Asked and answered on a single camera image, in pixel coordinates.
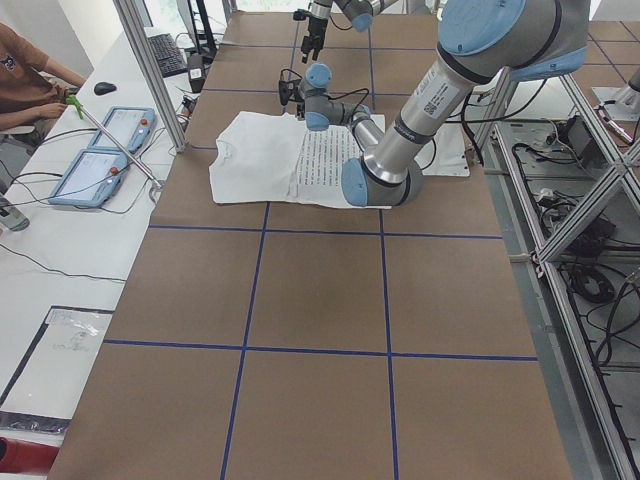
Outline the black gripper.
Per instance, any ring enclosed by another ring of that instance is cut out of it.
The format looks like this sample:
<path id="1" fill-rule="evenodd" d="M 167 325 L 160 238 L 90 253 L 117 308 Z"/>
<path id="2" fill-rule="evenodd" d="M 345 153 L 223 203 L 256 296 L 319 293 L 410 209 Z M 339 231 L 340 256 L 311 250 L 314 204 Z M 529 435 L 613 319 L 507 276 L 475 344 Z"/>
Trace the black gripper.
<path id="1" fill-rule="evenodd" d="M 300 93 L 300 84 L 303 77 L 291 70 L 282 69 L 278 79 L 278 96 L 282 107 L 286 107 L 289 103 L 296 104 L 296 118 L 303 120 L 305 118 L 304 98 Z"/>
<path id="2" fill-rule="evenodd" d="M 325 20 L 309 14 L 303 14 L 301 20 L 308 21 L 308 32 L 301 45 L 302 62 L 316 61 L 324 48 Z"/>

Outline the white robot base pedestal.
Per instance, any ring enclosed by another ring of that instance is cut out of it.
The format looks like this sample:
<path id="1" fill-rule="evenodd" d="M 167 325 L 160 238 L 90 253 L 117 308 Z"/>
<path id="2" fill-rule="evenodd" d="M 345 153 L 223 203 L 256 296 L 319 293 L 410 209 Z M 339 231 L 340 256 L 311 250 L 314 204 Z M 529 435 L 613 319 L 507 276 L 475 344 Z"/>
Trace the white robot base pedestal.
<path id="1" fill-rule="evenodd" d="M 443 125 L 434 137 L 434 142 L 425 145 L 416 155 L 424 176 L 469 177 L 466 159 L 465 137 L 457 124 Z"/>

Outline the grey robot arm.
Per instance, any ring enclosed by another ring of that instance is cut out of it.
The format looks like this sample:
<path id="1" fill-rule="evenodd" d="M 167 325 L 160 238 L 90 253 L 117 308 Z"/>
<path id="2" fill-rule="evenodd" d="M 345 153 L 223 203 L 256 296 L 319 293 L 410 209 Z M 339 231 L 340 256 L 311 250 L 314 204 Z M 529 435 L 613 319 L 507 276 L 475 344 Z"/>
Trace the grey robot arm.
<path id="1" fill-rule="evenodd" d="M 341 169 L 346 201 L 357 207 L 397 206 L 413 200 L 423 174 L 415 160 L 454 109 L 477 85 L 504 67 L 513 80 L 553 78 L 586 58 L 587 1 L 450 1 L 438 30 L 437 59 L 387 131 L 362 105 L 343 103 L 327 88 L 330 69 L 314 62 L 298 79 L 279 82 L 282 104 L 294 102 L 312 131 L 346 126 L 363 151 Z"/>
<path id="2" fill-rule="evenodd" d="M 396 0 L 316 0 L 311 1 L 307 9 L 296 10 L 293 13 L 294 21 L 308 21 L 307 34 L 303 37 L 300 47 L 302 62 L 306 64 L 309 60 L 318 59 L 324 48 L 334 5 L 346 16 L 352 28 L 357 32 L 363 32 L 371 27 L 375 16 L 395 3 Z"/>

